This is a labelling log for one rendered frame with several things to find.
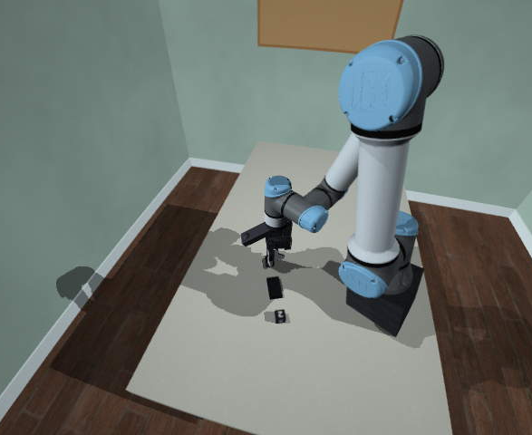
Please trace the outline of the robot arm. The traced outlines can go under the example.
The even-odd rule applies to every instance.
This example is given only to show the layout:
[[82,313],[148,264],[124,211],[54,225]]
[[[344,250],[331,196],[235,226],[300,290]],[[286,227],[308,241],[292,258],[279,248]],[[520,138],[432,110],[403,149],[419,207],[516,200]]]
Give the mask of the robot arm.
[[[419,225],[399,211],[401,194],[410,140],[421,132],[426,99],[443,72],[439,46],[422,35],[360,51],[346,65],[338,92],[352,134],[322,182],[303,197],[286,177],[266,181],[265,222],[282,227],[290,219],[316,233],[358,175],[355,233],[339,267],[342,281],[358,295],[397,295],[411,285]],[[245,247],[275,233],[265,222],[241,234]]]

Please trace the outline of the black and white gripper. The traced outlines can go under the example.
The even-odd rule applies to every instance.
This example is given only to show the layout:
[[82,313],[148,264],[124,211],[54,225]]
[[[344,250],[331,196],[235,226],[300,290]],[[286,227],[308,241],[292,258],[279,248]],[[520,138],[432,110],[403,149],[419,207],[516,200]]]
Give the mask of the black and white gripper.
[[291,249],[292,245],[292,220],[288,219],[287,223],[282,227],[270,227],[266,222],[265,225],[268,229],[273,230],[275,233],[266,237],[266,255],[268,256],[267,263],[272,266],[273,262],[279,259],[283,259],[285,255],[278,253],[278,248],[284,248],[285,250]]

